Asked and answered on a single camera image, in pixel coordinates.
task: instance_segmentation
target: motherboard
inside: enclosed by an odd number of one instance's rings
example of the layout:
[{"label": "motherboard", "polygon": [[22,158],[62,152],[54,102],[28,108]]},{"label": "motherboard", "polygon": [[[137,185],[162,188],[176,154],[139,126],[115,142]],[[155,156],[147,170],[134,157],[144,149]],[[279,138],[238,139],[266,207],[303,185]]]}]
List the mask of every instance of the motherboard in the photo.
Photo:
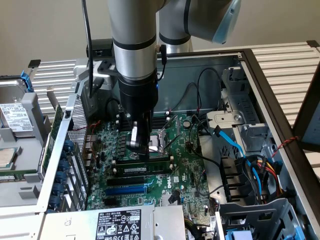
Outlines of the motherboard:
[{"label": "motherboard", "polygon": [[[209,224],[209,198],[196,191],[204,162],[190,149],[199,151],[197,124],[191,129],[192,117],[178,114],[165,125],[151,133],[148,162],[140,162],[126,148],[129,131],[122,131],[115,122],[101,122],[94,132],[88,131],[87,210],[182,205],[185,218],[197,224]],[[205,178],[198,188],[202,193],[208,192]]]}]

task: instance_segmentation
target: wall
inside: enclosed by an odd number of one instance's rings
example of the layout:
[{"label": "wall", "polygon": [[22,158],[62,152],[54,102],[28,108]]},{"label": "wall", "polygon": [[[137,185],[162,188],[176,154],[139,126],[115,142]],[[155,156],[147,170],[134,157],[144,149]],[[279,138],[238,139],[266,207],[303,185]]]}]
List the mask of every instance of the wall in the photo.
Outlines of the wall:
[{"label": "wall", "polygon": [[[107,0],[87,0],[93,39],[110,38]],[[320,42],[319,0],[242,0],[223,47]],[[195,50],[221,47],[193,38]],[[0,0],[0,74],[17,74],[31,59],[85,57],[81,0]]]}]

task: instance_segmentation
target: green circuit board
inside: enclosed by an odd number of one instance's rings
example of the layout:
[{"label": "green circuit board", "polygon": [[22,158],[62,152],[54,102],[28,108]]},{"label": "green circuit board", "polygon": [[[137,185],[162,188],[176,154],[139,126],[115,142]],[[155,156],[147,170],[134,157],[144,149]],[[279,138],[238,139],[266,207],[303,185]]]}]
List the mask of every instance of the green circuit board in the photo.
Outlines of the green circuit board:
[{"label": "green circuit board", "polygon": [[[209,213],[205,213],[204,206],[209,206],[209,198],[201,196],[196,192],[195,182],[192,182],[191,176],[198,181],[204,170],[204,162],[195,154],[186,149],[186,142],[189,141],[189,129],[184,129],[183,122],[191,117],[185,114],[179,114],[177,118],[170,123],[166,132],[166,143],[170,142],[174,137],[179,137],[167,148],[169,155],[173,156],[173,169],[170,173],[144,175],[144,182],[147,185],[146,193],[124,194],[106,196],[106,189],[113,188],[108,186],[107,180],[113,179],[114,172],[112,161],[113,157],[125,151],[124,156],[119,160],[130,160],[128,149],[123,149],[124,136],[128,132],[118,132],[113,128],[113,124],[105,122],[98,126],[95,131],[101,142],[95,147],[97,152],[104,152],[105,159],[100,162],[97,169],[94,160],[91,161],[89,170],[90,193],[87,201],[87,210],[106,209],[115,207],[130,207],[154,204],[156,207],[164,206],[164,200],[170,196],[173,191],[179,190],[181,204],[184,216],[191,218],[194,223],[209,224]],[[196,148],[196,126],[191,131],[191,142],[194,142],[193,148]],[[161,155],[159,153],[151,153],[151,157]],[[199,184],[199,190],[203,193],[208,192],[207,182],[203,179]],[[116,205],[105,205],[105,199],[116,198]]]}]

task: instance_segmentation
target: blue pcie slot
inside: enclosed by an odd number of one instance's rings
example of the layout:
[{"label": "blue pcie slot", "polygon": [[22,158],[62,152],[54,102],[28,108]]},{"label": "blue pcie slot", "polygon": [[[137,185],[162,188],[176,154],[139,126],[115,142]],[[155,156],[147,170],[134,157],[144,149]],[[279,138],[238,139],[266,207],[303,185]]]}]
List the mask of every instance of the blue pcie slot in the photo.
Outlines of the blue pcie slot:
[{"label": "blue pcie slot", "polygon": [[117,188],[108,188],[105,190],[107,196],[124,195],[124,194],[145,194],[147,193],[146,186],[126,186]]}]

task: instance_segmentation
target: gray robot arm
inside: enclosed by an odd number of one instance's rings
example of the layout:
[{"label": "gray robot arm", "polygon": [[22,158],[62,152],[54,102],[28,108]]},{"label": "gray robot arm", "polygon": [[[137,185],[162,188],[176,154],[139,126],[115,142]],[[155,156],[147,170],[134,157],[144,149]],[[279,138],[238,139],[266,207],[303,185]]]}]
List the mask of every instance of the gray robot arm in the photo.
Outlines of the gray robot arm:
[{"label": "gray robot arm", "polygon": [[127,147],[149,158],[153,109],[158,102],[156,13],[160,38],[181,45],[191,35],[225,42],[236,22],[240,0],[109,0],[121,104],[131,115]]}]

